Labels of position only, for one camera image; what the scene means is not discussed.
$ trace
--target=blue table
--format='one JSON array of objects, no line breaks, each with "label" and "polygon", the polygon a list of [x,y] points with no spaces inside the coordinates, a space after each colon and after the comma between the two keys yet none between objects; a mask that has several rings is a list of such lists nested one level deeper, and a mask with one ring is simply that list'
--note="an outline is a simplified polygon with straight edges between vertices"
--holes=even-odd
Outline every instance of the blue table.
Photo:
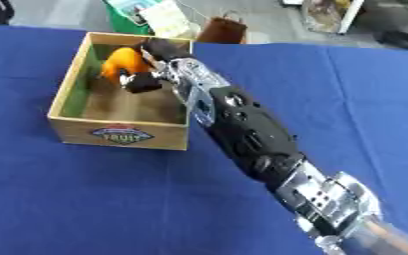
[{"label": "blue table", "polygon": [[[84,33],[0,27],[0,255],[321,253],[197,124],[187,152],[61,144],[45,114]],[[196,55],[408,231],[408,52],[198,44]]]}]

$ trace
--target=wooden box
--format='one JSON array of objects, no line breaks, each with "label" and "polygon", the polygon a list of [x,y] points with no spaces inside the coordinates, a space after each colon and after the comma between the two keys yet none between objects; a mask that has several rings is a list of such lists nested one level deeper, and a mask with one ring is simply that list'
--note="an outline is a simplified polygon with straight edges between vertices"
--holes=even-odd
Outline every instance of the wooden box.
[{"label": "wooden box", "polygon": [[[97,79],[101,63],[115,49],[144,36],[87,33],[48,112],[65,143],[186,150],[189,117],[171,85],[132,94]],[[172,40],[191,52],[188,40]]]}]

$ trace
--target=table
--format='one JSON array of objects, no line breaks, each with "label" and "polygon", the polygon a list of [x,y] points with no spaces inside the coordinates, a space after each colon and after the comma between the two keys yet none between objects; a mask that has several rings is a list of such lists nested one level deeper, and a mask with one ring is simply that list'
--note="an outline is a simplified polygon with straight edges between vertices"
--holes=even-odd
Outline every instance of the table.
[{"label": "table", "polygon": [[[0,255],[321,254],[195,122],[187,152],[61,144],[46,111],[84,34],[0,27]],[[408,231],[408,52],[195,53],[275,113],[314,164],[373,189]]]}]

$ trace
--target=white object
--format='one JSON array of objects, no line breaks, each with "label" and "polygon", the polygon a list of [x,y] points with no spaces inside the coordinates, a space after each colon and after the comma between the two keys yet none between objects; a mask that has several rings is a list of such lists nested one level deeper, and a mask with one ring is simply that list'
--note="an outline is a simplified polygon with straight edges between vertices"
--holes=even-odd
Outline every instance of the white object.
[{"label": "white object", "polygon": [[343,16],[343,19],[341,20],[340,29],[337,32],[338,34],[346,34],[346,32],[348,32],[349,27],[359,13],[359,10],[364,2],[365,0],[353,0],[351,2],[351,5],[345,13],[345,16]]},{"label": "white object", "polygon": [[140,12],[156,36],[177,38],[190,31],[189,21],[173,0],[164,0]]},{"label": "white object", "polygon": [[282,0],[284,5],[302,5],[304,0]]}]

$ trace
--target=floor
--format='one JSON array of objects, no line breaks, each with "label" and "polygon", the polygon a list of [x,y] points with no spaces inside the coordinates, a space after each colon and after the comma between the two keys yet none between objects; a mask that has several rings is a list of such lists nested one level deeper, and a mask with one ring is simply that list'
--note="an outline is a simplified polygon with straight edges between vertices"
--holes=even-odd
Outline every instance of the floor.
[{"label": "floor", "polygon": [[[111,31],[101,0],[10,1],[16,9],[16,16],[11,22],[14,25]],[[301,22],[299,9],[283,7],[278,0],[181,0],[179,4],[187,17],[201,26],[206,19],[187,6],[208,17],[222,15],[227,10],[237,11],[249,27],[249,43],[301,42],[382,47],[375,42],[374,32],[392,28],[408,29],[408,8],[405,5],[394,2],[396,0],[369,1],[376,0],[367,0],[367,12],[343,36],[308,31]]]}]

